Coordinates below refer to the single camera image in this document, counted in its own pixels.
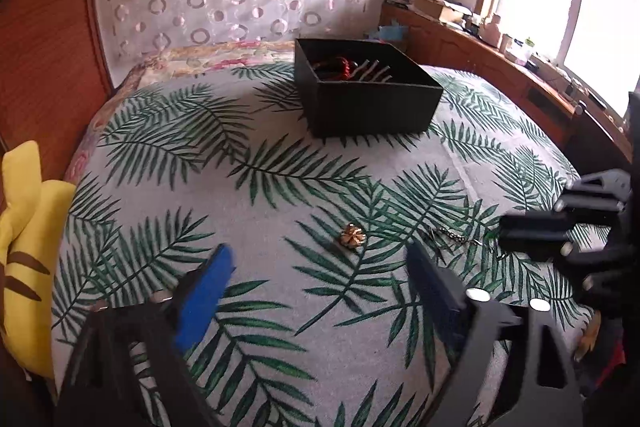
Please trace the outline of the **gold flower brooch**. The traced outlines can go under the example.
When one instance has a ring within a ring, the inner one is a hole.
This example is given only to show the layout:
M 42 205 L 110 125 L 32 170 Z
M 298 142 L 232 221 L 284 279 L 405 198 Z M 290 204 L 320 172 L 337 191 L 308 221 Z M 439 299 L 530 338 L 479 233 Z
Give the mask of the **gold flower brooch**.
M 358 225 L 354 225 L 353 223 L 349 223 L 346 227 L 341 231 L 340 234 L 340 243 L 348 249 L 356 249 L 361 247 L 364 243 L 366 243 L 367 234 L 363 231 L 362 228 L 358 227 Z

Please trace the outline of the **black jewelry box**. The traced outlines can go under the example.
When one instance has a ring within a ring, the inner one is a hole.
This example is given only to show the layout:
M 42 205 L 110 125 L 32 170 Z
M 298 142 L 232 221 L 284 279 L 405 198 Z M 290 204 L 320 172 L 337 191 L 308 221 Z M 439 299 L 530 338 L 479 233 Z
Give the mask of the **black jewelry box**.
M 423 132 L 444 93 L 401 50 L 373 40 L 297 39 L 294 82 L 322 139 Z

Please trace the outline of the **wooden side cabinet counter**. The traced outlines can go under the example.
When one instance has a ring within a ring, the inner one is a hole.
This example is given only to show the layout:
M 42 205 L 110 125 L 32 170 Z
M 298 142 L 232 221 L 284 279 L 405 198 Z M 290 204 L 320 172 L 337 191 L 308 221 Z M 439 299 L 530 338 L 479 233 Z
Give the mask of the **wooden side cabinet counter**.
M 417 63 L 472 72 L 510 98 L 559 147 L 575 140 L 605 145 L 614 155 L 630 161 L 632 145 L 612 124 L 593 122 L 579 127 L 576 104 L 522 66 L 465 32 L 456 31 L 397 5 L 384 2 L 380 23 L 407 26 L 407 54 Z

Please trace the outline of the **yellow pikachu plush toy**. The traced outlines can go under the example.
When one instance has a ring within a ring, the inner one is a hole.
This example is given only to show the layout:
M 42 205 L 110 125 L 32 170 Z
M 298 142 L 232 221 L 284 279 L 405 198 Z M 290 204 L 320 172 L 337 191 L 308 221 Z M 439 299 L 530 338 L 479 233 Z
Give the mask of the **yellow pikachu plush toy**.
M 1 338 L 23 369 L 51 379 L 53 281 L 75 185 L 42 179 L 35 141 L 3 155 L 1 180 Z

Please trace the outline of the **palm leaf print bedspread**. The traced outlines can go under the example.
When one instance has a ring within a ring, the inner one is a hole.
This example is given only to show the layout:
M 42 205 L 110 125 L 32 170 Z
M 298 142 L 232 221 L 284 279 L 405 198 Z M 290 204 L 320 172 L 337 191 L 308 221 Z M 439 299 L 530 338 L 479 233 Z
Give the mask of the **palm leaf print bedspread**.
M 404 265 L 407 244 L 503 303 L 548 301 L 566 341 L 591 311 L 559 274 L 499 251 L 510 210 L 546 209 L 576 178 L 504 94 L 436 68 L 427 131 L 314 139 L 292 63 L 139 89 L 102 131 L 70 206 L 52 300 L 63 374 L 100 300 L 171 289 L 220 244 L 234 272 L 186 355 L 227 426 L 413 426 L 448 359 Z M 353 223 L 367 234 L 340 243 Z

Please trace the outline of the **pink ceramic jar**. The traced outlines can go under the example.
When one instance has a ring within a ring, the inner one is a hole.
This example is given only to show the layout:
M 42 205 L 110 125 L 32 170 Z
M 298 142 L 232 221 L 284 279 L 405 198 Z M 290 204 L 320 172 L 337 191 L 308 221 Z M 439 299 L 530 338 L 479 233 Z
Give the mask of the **pink ceramic jar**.
M 487 43 L 488 46 L 498 48 L 502 39 L 502 31 L 500 29 L 501 16 L 497 13 L 486 18 L 480 28 L 480 38 Z

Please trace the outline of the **cardboard box on counter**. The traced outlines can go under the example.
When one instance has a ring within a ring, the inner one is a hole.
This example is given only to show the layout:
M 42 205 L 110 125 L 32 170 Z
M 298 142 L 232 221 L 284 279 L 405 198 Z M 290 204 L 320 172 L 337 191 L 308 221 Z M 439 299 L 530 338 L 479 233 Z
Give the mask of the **cardboard box on counter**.
M 457 23 L 464 15 L 462 11 L 445 0 L 412 0 L 411 5 L 420 13 L 441 22 Z

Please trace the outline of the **floral quilt blanket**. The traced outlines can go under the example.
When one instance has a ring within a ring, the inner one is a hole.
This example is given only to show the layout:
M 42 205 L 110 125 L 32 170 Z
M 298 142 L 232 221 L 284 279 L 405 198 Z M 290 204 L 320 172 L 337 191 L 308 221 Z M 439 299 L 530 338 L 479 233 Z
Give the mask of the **floral quilt blanket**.
M 183 46 L 145 57 L 141 63 L 130 69 L 115 94 L 94 114 L 65 171 L 63 180 L 74 185 L 79 184 L 107 123 L 118 106 L 139 89 L 174 78 L 206 74 L 213 70 L 280 62 L 292 63 L 293 58 L 294 42 L 292 40 Z

